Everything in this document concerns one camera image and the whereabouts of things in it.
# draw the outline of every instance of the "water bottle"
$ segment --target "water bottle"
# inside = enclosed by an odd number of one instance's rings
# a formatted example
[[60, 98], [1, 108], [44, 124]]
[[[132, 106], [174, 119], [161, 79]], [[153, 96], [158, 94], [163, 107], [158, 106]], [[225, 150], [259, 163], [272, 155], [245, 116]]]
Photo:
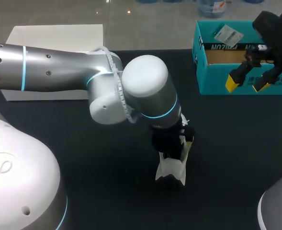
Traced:
[[198, 12], [207, 18], [221, 17], [226, 10], [226, 0], [197, 0]]

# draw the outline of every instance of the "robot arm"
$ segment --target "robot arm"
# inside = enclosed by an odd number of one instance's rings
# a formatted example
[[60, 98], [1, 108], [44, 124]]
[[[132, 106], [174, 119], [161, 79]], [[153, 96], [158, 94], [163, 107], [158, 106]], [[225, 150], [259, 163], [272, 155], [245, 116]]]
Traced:
[[123, 69], [119, 57], [104, 48], [72, 53], [0, 45], [0, 89], [87, 90], [91, 117], [100, 124], [127, 118], [134, 122], [131, 111], [138, 111], [150, 124], [153, 146], [160, 152], [156, 179], [171, 174], [185, 184], [185, 162], [193, 134], [181, 114], [168, 69], [158, 57], [137, 57]]

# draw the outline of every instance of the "cable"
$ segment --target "cable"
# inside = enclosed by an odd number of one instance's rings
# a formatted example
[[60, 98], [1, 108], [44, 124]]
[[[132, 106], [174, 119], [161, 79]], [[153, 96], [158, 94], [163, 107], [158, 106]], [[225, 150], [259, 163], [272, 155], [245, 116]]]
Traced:
[[110, 51], [106, 47], [104, 47], [104, 46], [101, 46], [101, 47], [95, 49], [94, 51], [98, 51], [98, 50], [103, 50], [106, 53], [106, 56], [108, 58], [111, 70], [112, 70], [113, 75], [114, 75], [114, 79], [115, 79], [116, 86], [117, 86], [117, 91], [118, 91], [118, 94], [120, 96], [120, 100], [121, 100], [121, 104], [122, 104], [123, 109], [124, 109], [124, 113], [125, 113], [128, 121], [130, 123], [135, 123], [139, 116], [136, 115], [135, 117], [132, 117], [131, 113], [128, 110], [128, 105], [126, 103], [125, 96], [124, 96], [122, 81], [121, 81], [121, 78], [118, 75], [118, 73], [120, 71], [117, 69], [115, 63], [113, 62], [113, 59], [112, 59]]

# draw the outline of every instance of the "teal cardboard box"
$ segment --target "teal cardboard box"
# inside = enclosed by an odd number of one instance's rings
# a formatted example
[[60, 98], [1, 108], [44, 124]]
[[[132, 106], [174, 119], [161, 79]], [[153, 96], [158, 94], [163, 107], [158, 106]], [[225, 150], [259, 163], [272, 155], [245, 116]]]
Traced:
[[[243, 38], [234, 47], [217, 40], [215, 35], [228, 25], [242, 33]], [[252, 27], [252, 21], [198, 21], [193, 42], [193, 60], [199, 90], [202, 95], [282, 95], [282, 74], [275, 84], [256, 92], [252, 85], [262, 73], [271, 69], [272, 64], [262, 63], [261, 68], [253, 68], [246, 76], [243, 86], [229, 93], [225, 87], [229, 72], [245, 60], [245, 50], [250, 45], [263, 44]]]

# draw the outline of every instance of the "barcode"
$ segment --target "barcode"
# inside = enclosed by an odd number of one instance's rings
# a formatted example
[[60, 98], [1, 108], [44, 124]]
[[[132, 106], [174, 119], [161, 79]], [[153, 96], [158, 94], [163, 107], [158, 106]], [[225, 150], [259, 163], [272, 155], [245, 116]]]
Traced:
[[231, 40], [231, 38], [233, 38], [233, 36], [236, 35], [236, 33], [237, 33], [237, 32], [234, 31], [234, 32], [229, 36], [229, 38], [227, 38], [227, 41], [229, 42], [229, 41]]

